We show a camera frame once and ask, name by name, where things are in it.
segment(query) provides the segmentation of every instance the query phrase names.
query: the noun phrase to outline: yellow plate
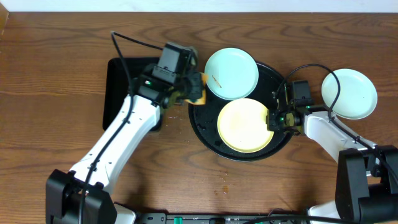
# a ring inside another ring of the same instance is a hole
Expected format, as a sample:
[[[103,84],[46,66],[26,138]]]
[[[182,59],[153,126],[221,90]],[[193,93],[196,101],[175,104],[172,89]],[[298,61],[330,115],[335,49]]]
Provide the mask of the yellow plate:
[[[248,98],[234,100],[218,115],[218,133],[224,143],[238,152],[257,152],[271,141],[274,132],[267,130],[268,109]]]

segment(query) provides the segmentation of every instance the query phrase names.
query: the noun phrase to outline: white wall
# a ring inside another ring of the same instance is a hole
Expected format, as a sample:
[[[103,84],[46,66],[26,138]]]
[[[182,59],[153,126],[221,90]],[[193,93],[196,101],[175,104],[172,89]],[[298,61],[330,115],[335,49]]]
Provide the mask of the white wall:
[[[0,0],[10,12],[398,12],[398,0]]]

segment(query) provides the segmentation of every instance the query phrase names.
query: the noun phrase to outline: wooden table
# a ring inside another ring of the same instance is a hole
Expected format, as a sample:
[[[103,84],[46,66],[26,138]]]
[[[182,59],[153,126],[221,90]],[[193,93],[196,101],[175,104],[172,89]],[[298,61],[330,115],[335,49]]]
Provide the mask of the wooden table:
[[[353,68],[375,84],[378,103],[364,137],[398,146],[397,14],[12,13],[0,41],[0,220],[43,223],[45,181],[67,171],[103,133],[111,30],[164,45],[195,46],[200,69],[215,51],[239,47],[281,74],[305,63]],[[120,40],[126,57],[159,51]],[[326,73],[300,71],[322,102]],[[257,162],[217,156],[195,136],[187,106],[140,143],[113,199],[143,212],[267,213],[334,199],[336,162],[305,136]]]

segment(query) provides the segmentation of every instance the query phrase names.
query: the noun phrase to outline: green object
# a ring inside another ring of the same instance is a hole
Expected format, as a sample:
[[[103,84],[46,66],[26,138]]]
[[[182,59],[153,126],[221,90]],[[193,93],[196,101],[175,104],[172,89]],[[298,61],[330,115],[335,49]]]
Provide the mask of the green object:
[[[182,217],[174,217],[174,224],[182,224]]]

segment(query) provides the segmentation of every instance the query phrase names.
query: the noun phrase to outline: black round tray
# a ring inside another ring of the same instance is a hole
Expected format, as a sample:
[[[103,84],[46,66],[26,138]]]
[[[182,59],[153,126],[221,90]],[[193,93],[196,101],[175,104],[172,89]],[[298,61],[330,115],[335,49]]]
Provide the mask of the black round tray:
[[[272,67],[257,63],[259,69],[259,81],[253,92],[247,98],[261,102],[268,109],[277,109],[277,102],[272,97],[272,92],[278,89],[283,77]],[[236,161],[256,161],[267,158],[281,150],[290,140],[290,133],[275,132],[270,143],[260,151],[242,153],[228,147],[217,130],[218,115],[223,107],[229,103],[211,92],[206,87],[206,105],[189,105],[189,120],[199,140],[218,155]]]

